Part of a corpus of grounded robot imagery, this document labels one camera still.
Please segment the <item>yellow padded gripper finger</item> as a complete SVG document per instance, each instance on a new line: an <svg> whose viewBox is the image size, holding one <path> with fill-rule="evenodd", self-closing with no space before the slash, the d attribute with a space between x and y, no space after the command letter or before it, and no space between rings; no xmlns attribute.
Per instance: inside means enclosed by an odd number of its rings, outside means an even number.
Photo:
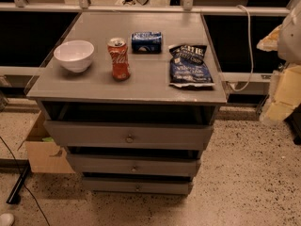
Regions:
<svg viewBox="0 0 301 226"><path fill-rule="evenodd" d="M291 64L282 72L274 71L268 99L262 107L262 123L279 123L301 104L301 65Z"/></svg>
<svg viewBox="0 0 301 226"><path fill-rule="evenodd" d="M265 52L276 51L278 48L277 43L280 28L280 25L277 26L267 36L261 39L257 44L257 48Z"/></svg>

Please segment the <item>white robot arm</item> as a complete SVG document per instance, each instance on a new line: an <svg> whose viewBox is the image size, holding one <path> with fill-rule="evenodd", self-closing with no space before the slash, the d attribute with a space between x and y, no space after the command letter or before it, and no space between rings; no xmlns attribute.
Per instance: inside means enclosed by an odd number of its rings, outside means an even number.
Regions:
<svg viewBox="0 0 301 226"><path fill-rule="evenodd" d="M265 51L277 51L279 58L289 63L282 72L273 72L269 97L260 120L265 124L288 118L301 104L301 3L293 7L283 23L257 44Z"/></svg>

